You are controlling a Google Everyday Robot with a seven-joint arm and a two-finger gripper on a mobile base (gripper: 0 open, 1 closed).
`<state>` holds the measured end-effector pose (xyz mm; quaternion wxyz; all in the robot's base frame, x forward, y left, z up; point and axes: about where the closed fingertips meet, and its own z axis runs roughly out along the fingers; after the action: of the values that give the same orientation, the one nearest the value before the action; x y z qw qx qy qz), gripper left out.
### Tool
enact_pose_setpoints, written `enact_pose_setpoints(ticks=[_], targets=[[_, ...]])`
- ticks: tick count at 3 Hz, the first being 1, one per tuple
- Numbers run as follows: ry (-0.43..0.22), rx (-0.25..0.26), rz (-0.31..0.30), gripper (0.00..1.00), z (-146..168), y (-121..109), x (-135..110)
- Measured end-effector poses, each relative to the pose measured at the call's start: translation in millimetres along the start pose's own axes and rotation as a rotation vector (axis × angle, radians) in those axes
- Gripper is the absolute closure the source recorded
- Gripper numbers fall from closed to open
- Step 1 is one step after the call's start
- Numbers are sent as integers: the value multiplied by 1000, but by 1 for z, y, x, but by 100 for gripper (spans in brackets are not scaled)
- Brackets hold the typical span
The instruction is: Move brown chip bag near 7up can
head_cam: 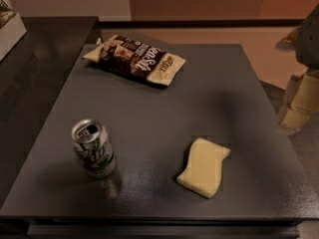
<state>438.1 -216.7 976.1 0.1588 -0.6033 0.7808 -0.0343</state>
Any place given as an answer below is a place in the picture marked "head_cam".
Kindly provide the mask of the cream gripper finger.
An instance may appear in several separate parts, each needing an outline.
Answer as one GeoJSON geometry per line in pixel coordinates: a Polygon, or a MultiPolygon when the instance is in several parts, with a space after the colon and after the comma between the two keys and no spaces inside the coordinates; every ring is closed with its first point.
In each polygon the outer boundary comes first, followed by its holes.
{"type": "Polygon", "coordinates": [[[292,75],[278,112],[278,128],[297,132],[319,111],[319,71],[309,68],[302,76],[292,75]]]}

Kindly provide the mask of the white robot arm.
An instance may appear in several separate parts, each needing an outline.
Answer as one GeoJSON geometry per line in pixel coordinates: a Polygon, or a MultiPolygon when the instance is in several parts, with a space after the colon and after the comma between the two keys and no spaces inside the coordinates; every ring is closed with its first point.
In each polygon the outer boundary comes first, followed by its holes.
{"type": "Polygon", "coordinates": [[[319,5],[302,22],[295,35],[298,63],[307,67],[302,76],[292,75],[278,113],[278,128],[291,135],[319,111],[319,5]]]}

